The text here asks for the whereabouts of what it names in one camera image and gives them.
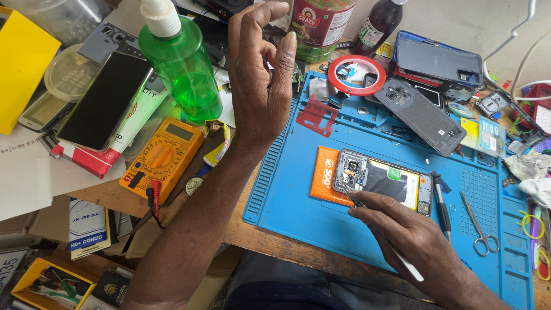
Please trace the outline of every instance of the wooden desk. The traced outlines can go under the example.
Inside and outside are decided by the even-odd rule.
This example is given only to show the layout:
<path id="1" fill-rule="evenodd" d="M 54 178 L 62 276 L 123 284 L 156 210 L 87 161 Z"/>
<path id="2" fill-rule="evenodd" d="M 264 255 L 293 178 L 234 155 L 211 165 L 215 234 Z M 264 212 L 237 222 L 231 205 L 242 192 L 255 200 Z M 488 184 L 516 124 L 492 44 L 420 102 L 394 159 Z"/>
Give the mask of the wooden desk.
<path id="1" fill-rule="evenodd" d="M 349 54 L 347 51 L 340 51 L 339 53 Z M 310 64 L 307 70 L 309 68 L 318 69 L 322 63 L 327 63 L 327 61 Z M 259 166 L 252 173 L 237 202 L 224 235 L 224 242 L 342 276 L 367 286 L 431 302 L 430 297 L 419 292 L 406 280 L 387 270 L 363 264 L 346 256 L 245 223 L 241 217 Z M 67 195 L 136 217 L 142 217 L 148 212 L 147 201 L 120 186 L 118 180 L 74 191 Z M 170 206 L 163 208 L 160 213 L 161 222 L 164 225 L 168 224 L 186 200 L 187 195 L 180 195 Z M 540 280 L 536 274 L 532 278 L 535 309 L 551 309 L 551 292 L 549 291 L 551 284 Z"/>

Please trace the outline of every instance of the white wall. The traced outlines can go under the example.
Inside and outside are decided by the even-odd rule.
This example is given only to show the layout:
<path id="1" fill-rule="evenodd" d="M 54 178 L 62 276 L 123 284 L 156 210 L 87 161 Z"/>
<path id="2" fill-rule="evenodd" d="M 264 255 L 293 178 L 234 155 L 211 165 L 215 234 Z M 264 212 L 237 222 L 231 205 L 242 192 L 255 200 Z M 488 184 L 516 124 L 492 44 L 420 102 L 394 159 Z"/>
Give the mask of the white wall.
<path id="1" fill-rule="evenodd" d="M 358 0 L 343 36 L 355 37 L 377 0 Z M 528 0 L 409 0 L 396 32 L 407 30 L 442 43 L 480 54 L 493 52 L 527 16 Z M 519 28 L 519 36 L 488 61 L 488 69 L 501 82 L 514 80 L 532 44 L 551 30 L 551 0 L 539 0 L 534 17 Z M 551 35 L 532 54 L 521 77 L 526 84 L 551 79 Z"/>

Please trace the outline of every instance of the jar label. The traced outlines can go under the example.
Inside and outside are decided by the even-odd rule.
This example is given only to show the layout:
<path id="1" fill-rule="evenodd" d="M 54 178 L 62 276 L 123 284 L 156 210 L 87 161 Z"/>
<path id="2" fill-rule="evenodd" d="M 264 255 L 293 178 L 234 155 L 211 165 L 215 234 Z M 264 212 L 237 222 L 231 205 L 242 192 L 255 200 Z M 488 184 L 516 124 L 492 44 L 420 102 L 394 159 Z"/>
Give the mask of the jar label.
<path id="1" fill-rule="evenodd" d="M 375 47 L 384 34 L 385 33 L 377 31 L 377 29 L 371 25 L 369 18 L 367 18 L 364 25 L 358 31 L 360 41 L 368 47 Z"/>
<path id="2" fill-rule="evenodd" d="M 343 35 L 354 7 L 334 12 L 315 8 L 306 0 L 295 0 L 291 30 L 306 46 L 326 47 L 335 44 Z"/>

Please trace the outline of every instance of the cloth rag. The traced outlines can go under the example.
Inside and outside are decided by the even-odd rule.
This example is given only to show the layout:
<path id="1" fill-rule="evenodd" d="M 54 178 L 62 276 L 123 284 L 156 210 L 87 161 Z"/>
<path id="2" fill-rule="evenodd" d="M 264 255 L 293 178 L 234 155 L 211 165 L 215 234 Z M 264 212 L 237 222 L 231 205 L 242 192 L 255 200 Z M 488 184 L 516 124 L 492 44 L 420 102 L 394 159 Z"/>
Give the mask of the cloth rag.
<path id="1" fill-rule="evenodd" d="M 524 180 L 518 189 L 529 195 L 537 205 L 551 209 L 551 178 Z"/>
<path id="2" fill-rule="evenodd" d="M 521 181 L 527 179 L 541 179 L 551 167 L 549 155 L 513 155 L 505 158 L 505 164 L 512 174 Z"/>

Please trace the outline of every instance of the scissors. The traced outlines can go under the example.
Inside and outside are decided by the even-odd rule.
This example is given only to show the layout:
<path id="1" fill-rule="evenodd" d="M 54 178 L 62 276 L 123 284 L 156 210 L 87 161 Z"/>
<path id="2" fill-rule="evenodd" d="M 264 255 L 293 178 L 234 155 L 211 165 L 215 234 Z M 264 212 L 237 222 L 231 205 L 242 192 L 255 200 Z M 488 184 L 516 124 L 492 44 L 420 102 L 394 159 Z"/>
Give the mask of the scissors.
<path id="1" fill-rule="evenodd" d="M 336 179 L 337 183 L 339 186 L 341 186 L 343 189 L 344 189 L 344 192 L 346 193 L 346 195 L 348 196 L 348 199 L 350 199 L 353 203 L 354 203 L 354 206 L 355 207 L 362 207 L 362 208 L 366 208 L 366 209 L 372 209 L 374 210 L 373 208 L 368 208 L 364 205 L 363 202 L 361 201 L 356 201 L 354 200 L 351 196 L 350 196 L 350 190 L 348 189 L 348 186 L 344 185 L 341 180 L 339 178 Z M 370 228 L 373 228 L 373 230 L 375 230 L 380 236 L 381 238 L 388 244 L 388 246 L 392 249 L 392 251 L 394 252 L 394 254 L 396 254 L 396 256 L 398 256 L 398 258 L 402 261 L 402 263 L 404 264 L 404 266 L 406 266 L 406 268 L 409 270 L 409 272 L 413 275 L 413 277 L 419 281 L 419 282 L 423 282 L 425 279 L 423 278 L 423 276 L 421 276 L 421 274 L 419 273 L 419 271 L 417 270 L 417 268 L 415 268 L 415 266 L 410 263 L 395 247 L 394 245 L 392 245 L 386 238 L 385 236 L 383 236 L 378 230 L 377 228 L 371 226 L 371 225 L 368 225 Z"/>
<path id="2" fill-rule="evenodd" d="M 461 197 L 463 197 L 463 202 L 465 203 L 465 207 L 467 207 L 467 212 L 469 213 L 469 216 L 471 217 L 471 219 L 473 221 L 474 227 L 477 229 L 477 232 L 480 235 L 480 238 L 476 239 L 473 243 L 474 250 L 478 254 L 480 254 L 481 256 L 486 256 L 490 252 L 499 251 L 499 240 L 498 240 L 498 238 L 496 236 L 492 235 L 492 234 L 489 234 L 489 235 L 484 234 L 484 232 L 482 231 L 482 228 L 480 227 L 480 224 L 478 223 L 478 220 L 477 220 L 476 216 L 474 215 L 473 209 L 471 209 L 471 206 L 469 205 L 469 201 L 465 197 L 465 194 L 463 193 L 463 191 L 461 191 Z M 495 249 L 492 249 L 490 247 L 490 245 L 488 244 L 488 239 L 495 240 L 495 244 L 497 244 L 497 247 Z M 484 243 L 484 246 L 486 247 L 486 252 L 485 253 L 481 253 L 480 250 L 478 250 L 478 247 L 477 247 L 478 242 Z"/>

